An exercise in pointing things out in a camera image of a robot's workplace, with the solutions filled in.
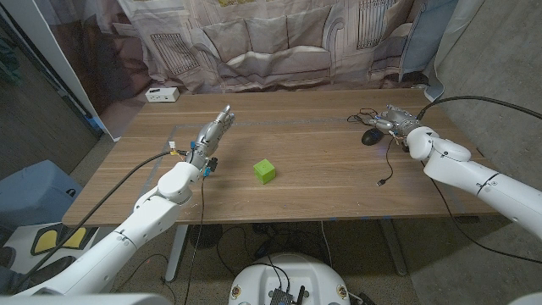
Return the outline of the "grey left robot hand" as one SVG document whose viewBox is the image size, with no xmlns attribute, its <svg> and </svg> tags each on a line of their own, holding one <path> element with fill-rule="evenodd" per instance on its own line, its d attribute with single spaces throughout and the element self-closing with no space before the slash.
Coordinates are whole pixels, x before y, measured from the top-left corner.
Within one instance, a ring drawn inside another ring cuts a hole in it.
<svg viewBox="0 0 542 305">
<path fill-rule="evenodd" d="M 235 115 L 230 112 L 230 105 L 218 114 L 217 118 L 202 127 L 195 140 L 195 145 L 188 153 L 186 162 L 202 169 L 218 148 L 219 141 L 235 121 Z"/>
</svg>

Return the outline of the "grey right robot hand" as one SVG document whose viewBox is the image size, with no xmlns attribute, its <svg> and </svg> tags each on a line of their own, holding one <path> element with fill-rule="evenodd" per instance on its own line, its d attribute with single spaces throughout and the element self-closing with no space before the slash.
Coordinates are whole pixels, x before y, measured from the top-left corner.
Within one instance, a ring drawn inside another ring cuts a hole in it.
<svg viewBox="0 0 542 305">
<path fill-rule="evenodd" d="M 394 105 L 388 105 L 384 112 L 369 119 L 368 124 L 383 131 L 390 131 L 404 143 L 407 143 L 407 136 L 412 131 L 422 126 L 414 115 Z"/>
</svg>

